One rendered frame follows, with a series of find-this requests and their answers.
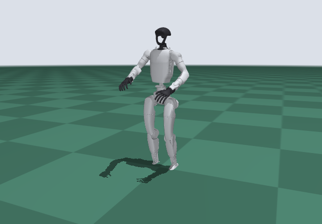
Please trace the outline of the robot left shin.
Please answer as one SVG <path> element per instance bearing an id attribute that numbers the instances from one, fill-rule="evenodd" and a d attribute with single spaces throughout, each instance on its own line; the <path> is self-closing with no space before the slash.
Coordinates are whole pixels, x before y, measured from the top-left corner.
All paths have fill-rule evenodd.
<path id="1" fill-rule="evenodd" d="M 177 165 L 177 159 L 176 159 L 176 153 L 177 153 L 177 143 L 176 143 L 176 136 L 173 134 L 173 137 L 171 139 L 171 142 L 169 140 L 166 140 L 166 149 L 167 153 L 170 157 L 172 165 Z"/>

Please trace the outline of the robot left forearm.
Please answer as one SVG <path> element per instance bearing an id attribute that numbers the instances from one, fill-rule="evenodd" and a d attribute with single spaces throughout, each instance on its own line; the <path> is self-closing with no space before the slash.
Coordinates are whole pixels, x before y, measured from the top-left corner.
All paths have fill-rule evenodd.
<path id="1" fill-rule="evenodd" d="M 169 86 L 169 88 L 171 88 L 172 90 L 174 89 L 177 90 L 181 85 L 185 83 L 188 77 L 189 77 L 189 74 L 186 71 L 184 71 L 182 75 L 178 77 L 177 80 L 173 82 L 171 86 Z"/>

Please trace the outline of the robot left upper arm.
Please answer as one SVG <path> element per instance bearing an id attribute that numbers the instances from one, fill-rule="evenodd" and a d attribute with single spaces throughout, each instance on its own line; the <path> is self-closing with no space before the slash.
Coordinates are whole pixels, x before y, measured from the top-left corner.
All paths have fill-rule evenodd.
<path id="1" fill-rule="evenodd" d="M 180 53 L 170 51 L 170 58 L 171 58 L 172 61 L 175 61 L 175 64 L 176 64 L 177 68 L 181 71 L 180 76 L 182 75 L 182 73 L 184 71 L 186 71 L 188 73 Z"/>

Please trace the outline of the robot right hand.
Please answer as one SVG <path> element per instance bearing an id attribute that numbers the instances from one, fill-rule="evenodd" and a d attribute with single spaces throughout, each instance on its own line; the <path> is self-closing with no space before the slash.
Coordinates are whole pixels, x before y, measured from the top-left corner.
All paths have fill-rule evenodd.
<path id="1" fill-rule="evenodd" d="M 119 85 L 119 90 L 121 91 L 123 91 L 123 89 L 125 90 L 125 85 L 126 85 L 126 88 L 128 89 L 128 87 L 127 87 L 127 84 L 132 84 L 131 82 L 133 81 L 133 77 L 127 77 L 127 78 L 125 78 L 125 80 Z M 123 88 L 123 89 L 122 89 Z"/>

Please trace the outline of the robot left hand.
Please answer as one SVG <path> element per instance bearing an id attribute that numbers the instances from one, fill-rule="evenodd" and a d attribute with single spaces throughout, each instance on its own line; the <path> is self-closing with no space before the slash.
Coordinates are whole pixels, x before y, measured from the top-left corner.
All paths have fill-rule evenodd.
<path id="1" fill-rule="evenodd" d="M 156 92 L 156 98 L 155 98 L 155 100 L 157 99 L 157 97 L 159 96 L 159 98 L 157 99 L 157 102 L 159 101 L 159 99 L 161 98 L 161 100 L 160 100 L 160 102 L 159 103 L 161 103 L 161 101 L 162 101 L 162 99 L 164 98 L 164 100 L 163 100 L 163 104 L 164 104 L 164 102 L 165 102 L 165 100 L 167 99 L 167 97 L 169 97 L 172 93 L 174 93 L 175 92 L 175 90 L 176 89 L 174 89 L 174 90 L 172 90 L 171 88 L 166 88 L 166 90 L 160 90 L 160 91 L 158 91 L 158 92 Z"/>

